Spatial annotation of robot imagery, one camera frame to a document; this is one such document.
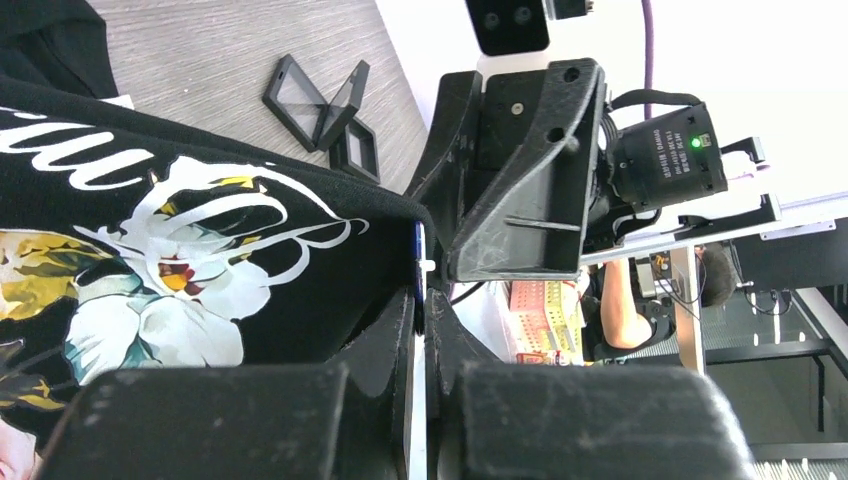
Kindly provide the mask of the black floral t-shirt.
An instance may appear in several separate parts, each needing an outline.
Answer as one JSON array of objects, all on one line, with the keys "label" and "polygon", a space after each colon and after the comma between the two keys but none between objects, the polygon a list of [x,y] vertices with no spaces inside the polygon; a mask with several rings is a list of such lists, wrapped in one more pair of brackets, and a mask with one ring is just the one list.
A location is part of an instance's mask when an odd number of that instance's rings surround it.
[{"label": "black floral t-shirt", "polygon": [[318,362],[410,283],[426,211],[118,103],[84,1],[1,5],[1,475],[117,369]]}]

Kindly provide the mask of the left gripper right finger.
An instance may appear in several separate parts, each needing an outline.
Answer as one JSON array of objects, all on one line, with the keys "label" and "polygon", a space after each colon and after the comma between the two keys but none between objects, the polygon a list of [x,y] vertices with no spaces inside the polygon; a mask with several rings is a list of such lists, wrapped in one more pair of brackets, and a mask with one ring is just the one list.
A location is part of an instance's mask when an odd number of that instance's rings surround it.
[{"label": "left gripper right finger", "polygon": [[467,433],[464,372],[469,365],[498,358],[461,324],[445,293],[430,289],[423,315],[427,478],[462,479]]}]

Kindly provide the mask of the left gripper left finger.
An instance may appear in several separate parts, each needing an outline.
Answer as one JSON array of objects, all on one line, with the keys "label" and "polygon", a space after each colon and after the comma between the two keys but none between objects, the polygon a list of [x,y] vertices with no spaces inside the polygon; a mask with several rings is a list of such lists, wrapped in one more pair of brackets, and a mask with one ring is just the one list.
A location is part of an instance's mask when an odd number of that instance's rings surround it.
[{"label": "left gripper left finger", "polygon": [[402,288],[332,359],[346,372],[334,479],[409,477],[416,297]]}]

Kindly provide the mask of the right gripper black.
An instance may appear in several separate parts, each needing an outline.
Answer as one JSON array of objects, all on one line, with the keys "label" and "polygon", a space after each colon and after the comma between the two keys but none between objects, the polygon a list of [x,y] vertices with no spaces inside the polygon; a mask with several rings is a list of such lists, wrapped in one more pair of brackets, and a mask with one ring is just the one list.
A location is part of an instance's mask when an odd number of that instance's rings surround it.
[{"label": "right gripper black", "polygon": [[441,281],[576,278],[604,96],[603,69],[590,58],[441,78],[406,191],[433,220]]}]

